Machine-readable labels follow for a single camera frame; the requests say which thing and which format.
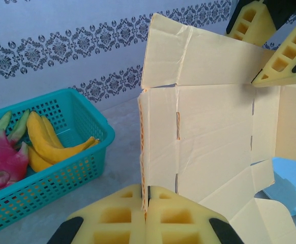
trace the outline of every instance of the table surface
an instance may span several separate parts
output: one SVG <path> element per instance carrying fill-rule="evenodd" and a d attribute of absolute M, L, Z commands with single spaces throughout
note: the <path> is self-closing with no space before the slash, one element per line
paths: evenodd
<path fill-rule="evenodd" d="M 137 99 L 103 111 L 115 129 L 103 175 L 0 231 L 0 244 L 46 244 L 71 213 L 128 185 L 140 183 Z M 256 197 L 267 198 L 259 192 Z"/>

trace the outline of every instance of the damask pattern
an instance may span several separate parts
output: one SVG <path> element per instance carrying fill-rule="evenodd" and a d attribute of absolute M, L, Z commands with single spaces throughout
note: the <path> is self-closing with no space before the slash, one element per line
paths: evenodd
<path fill-rule="evenodd" d="M 292 15 L 289 20 L 286 22 L 286 24 L 293 24 L 296 22 L 296 15 Z"/>
<path fill-rule="evenodd" d="M 228 19 L 230 3 L 231 0 L 217 0 L 159 13 L 184 24 L 203 27 Z M 90 25 L 88 29 L 68 29 L 46 37 L 38 35 L 37 40 L 26 38 L 19 42 L 10 41 L 7 46 L 0 44 L 0 78 L 8 79 L 18 73 L 27 74 L 30 70 L 41 70 L 145 42 L 152 15 L 124 18 L 119 22 L 113 20 L 111 24 L 105 22 Z"/>
<path fill-rule="evenodd" d="M 17 0 L 4 0 L 4 2 L 6 3 L 6 4 L 9 4 L 9 3 L 16 3 L 17 2 Z"/>
<path fill-rule="evenodd" d="M 265 43 L 263 48 L 277 50 L 280 44 L 271 42 Z M 126 92 L 141 86 L 142 65 L 137 65 L 135 68 L 130 67 L 127 70 L 120 70 L 108 76 L 102 76 L 100 79 L 93 79 L 87 83 L 74 85 L 73 88 L 90 101 L 97 103 L 103 99 L 108 99 L 113 96 Z"/>

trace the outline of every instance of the pink dragon fruit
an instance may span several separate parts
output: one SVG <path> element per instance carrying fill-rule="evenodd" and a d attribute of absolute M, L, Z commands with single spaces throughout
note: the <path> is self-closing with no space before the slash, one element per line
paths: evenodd
<path fill-rule="evenodd" d="M 28 165 L 28 146 L 22 142 L 21 149 L 1 152 L 0 159 L 0 190 L 24 179 Z"/>
<path fill-rule="evenodd" d="M 9 138 L 6 136 L 6 127 L 10 122 L 11 112 L 7 112 L 0 120 L 0 190 L 22 180 L 27 172 L 28 145 L 21 144 L 19 151 L 13 146 L 20 140 L 26 131 L 26 122 L 29 115 L 27 110 L 15 125 Z"/>

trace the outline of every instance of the yellow banana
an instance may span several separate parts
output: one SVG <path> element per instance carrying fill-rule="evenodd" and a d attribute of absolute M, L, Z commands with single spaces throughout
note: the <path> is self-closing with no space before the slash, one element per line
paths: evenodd
<path fill-rule="evenodd" d="M 86 142 L 66 148 L 57 148 L 47 132 L 45 124 L 36 112 L 32 111 L 27 120 L 27 130 L 35 151 L 46 161 L 53 164 L 68 159 L 90 147 L 95 138 L 91 136 Z"/>
<path fill-rule="evenodd" d="M 61 144 L 60 140 L 58 139 L 55 131 L 54 131 L 54 128 L 51 124 L 51 122 L 48 120 L 47 117 L 45 116 L 41 116 L 42 117 L 42 120 L 43 120 L 43 123 L 45 125 L 45 128 L 47 130 L 47 133 L 51 139 L 51 142 L 53 143 L 53 145 L 56 147 L 56 148 L 64 148 L 63 145 Z"/>
<path fill-rule="evenodd" d="M 42 159 L 31 146 L 28 147 L 28 157 L 29 165 L 36 173 L 52 166 L 52 164 Z"/>
<path fill-rule="evenodd" d="M 95 139 L 95 141 L 92 143 L 92 145 L 90 145 L 88 148 L 91 148 L 93 146 L 96 146 L 98 143 L 100 143 L 99 139 Z"/>

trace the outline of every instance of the plastic basket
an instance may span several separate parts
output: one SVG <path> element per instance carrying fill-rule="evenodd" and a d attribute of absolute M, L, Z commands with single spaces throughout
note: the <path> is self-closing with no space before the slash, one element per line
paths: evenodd
<path fill-rule="evenodd" d="M 41 172 L 34 173 L 28 167 L 25 179 L 0 190 L 0 230 L 100 176 L 106 148 L 114 140 L 114 130 L 106 118 L 74 89 L 58 90 L 0 109 L 0 118 L 12 111 L 7 130 L 12 130 L 26 109 L 45 115 L 64 147 L 85 142 L 90 136 L 101 142 Z M 23 140 L 29 142 L 28 135 Z"/>

